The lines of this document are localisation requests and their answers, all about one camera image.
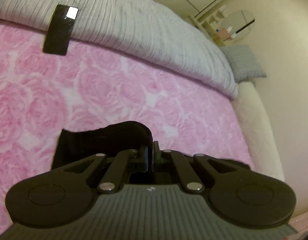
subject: black circular pad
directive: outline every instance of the black circular pad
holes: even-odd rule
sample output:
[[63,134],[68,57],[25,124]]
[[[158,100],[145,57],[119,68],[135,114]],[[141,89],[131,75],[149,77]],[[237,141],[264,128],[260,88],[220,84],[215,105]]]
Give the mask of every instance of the black circular pad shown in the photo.
[[12,220],[29,227],[54,227],[81,217],[93,201],[80,174],[44,173],[14,185],[5,205]]
[[29,199],[37,205],[48,206],[60,202],[65,197],[65,190],[54,184],[45,184],[31,189]]
[[289,220],[296,196],[285,183],[255,172],[220,174],[209,192],[215,212],[248,228],[270,228]]
[[237,189],[236,195],[247,204],[264,205],[273,199],[274,192],[264,185],[249,184]]

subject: gray pillow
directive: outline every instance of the gray pillow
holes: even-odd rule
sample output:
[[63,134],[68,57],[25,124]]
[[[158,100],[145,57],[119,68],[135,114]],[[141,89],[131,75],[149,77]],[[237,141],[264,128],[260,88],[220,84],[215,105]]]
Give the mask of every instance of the gray pillow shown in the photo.
[[266,77],[266,73],[248,45],[226,46],[221,49],[232,67],[236,82],[247,78]]

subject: white wall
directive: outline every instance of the white wall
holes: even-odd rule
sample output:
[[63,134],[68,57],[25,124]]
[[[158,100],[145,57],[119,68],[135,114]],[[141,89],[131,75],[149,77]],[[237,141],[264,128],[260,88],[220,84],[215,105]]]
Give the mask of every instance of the white wall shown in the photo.
[[223,0],[217,7],[222,4],[255,15],[254,28],[239,43],[250,45],[268,74],[256,88],[299,215],[308,211],[308,0]]

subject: metal rivet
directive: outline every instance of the metal rivet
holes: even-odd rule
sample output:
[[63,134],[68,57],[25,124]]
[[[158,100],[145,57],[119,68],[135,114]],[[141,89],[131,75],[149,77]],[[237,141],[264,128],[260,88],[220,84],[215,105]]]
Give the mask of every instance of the metal rivet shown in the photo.
[[130,153],[130,158],[135,158],[135,157],[138,156],[138,150],[136,150],[136,149],[130,149],[130,150],[128,150],[128,151],[129,151],[129,153]]
[[108,190],[108,191],[110,191],[110,190],[115,189],[115,184],[113,184],[113,183],[111,183],[111,182],[104,182],[104,183],[100,184],[98,187],[99,187],[100,189],[102,189],[102,190]]
[[186,185],[186,187],[190,190],[198,191],[203,188],[203,185],[199,182],[190,182]]

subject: round mirror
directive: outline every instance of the round mirror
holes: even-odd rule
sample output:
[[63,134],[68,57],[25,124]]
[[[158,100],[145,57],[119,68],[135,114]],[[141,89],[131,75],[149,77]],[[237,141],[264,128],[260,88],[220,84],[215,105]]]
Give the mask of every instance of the round mirror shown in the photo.
[[254,27],[255,17],[246,10],[241,10],[227,16],[221,23],[220,29],[230,30],[230,35],[233,35],[234,41],[243,39]]

